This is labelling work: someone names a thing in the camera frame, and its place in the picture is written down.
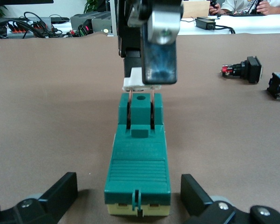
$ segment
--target black clamp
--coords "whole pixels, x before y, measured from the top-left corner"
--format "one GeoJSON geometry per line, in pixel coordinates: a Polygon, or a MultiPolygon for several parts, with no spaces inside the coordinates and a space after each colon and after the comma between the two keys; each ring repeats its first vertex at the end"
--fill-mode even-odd
{"type": "Polygon", "coordinates": [[[255,205],[246,213],[214,202],[190,174],[182,175],[181,199],[191,216],[184,224],[280,224],[280,213],[270,207],[255,205]]]}
{"type": "Polygon", "coordinates": [[[57,224],[77,196],[77,174],[68,172],[39,199],[25,199],[0,211],[0,224],[57,224]]]}

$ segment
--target computer monitor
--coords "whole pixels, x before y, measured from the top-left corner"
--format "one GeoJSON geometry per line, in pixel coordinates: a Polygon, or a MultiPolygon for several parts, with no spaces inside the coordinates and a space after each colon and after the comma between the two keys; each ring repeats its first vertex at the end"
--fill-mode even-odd
{"type": "Polygon", "coordinates": [[[45,4],[54,3],[53,0],[0,0],[0,6],[3,5],[24,5],[24,4],[45,4]]]}

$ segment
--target green plastic block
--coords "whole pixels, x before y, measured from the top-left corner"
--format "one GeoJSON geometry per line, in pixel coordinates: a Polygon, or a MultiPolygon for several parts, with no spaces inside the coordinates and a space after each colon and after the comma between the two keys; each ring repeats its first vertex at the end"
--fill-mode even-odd
{"type": "Polygon", "coordinates": [[[119,104],[119,123],[105,185],[110,214],[168,215],[170,180],[161,94],[154,97],[151,126],[149,93],[134,93],[127,129],[128,93],[119,104]]]}

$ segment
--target brown table surface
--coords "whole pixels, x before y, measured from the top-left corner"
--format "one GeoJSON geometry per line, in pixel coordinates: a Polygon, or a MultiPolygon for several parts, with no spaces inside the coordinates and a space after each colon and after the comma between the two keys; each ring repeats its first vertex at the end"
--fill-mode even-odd
{"type": "Polygon", "coordinates": [[[280,212],[280,34],[177,38],[178,82],[163,86],[172,204],[168,217],[110,216],[104,186],[117,128],[123,61],[116,37],[0,40],[0,205],[43,193],[77,172],[79,197],[60,223],[182,223],[181,174],[248,212],[280,212]],[[257,56],[256,85],[225,79],[223,64],[257,56]]]}

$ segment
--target electronic device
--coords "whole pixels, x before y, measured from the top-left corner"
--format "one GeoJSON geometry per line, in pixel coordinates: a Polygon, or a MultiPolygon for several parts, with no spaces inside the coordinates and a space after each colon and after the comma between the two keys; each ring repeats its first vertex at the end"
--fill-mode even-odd
{"type": "Polygon", "coordinates": [[[273,72],[269,81],[269,87],[266,89],[275,99],[280,100],[280,72],[273,72]]]}
{"type": "Polygon", "coordinates": [[[70,19],[67,17],[50,17],[50,18],[52,24],[61,24],[70,21],[70,19]]]}
{"type": "Polygon", "coordinates": [[[85,14],[77,14],[70,18],[71,27],[73,30],[78,30],[78,27],[83,24],[86,20],[101,19],[105,20],[112,25],[111,12],[89,12],[85,14]]]}
{"type": "Polygon", "coordinates": [[[216,22],[213,19],[204,19],[203,17],[197,17],[196,26],[201,29],[214,30],[216,22]]]}
{"type": "Polygon", "coordinates": [[[245,17],[245,16],[263,16],[263,14],[230,14],[233,17],[245,17]]]}
{"type": "Polygon", "coordinates": [[[223,77],[239,77],[246,79],[251,84],[258,83],[262,76],[262,65],[257,57],[249,56],[247,60],[239,64],[222,65],[223,77]]]}

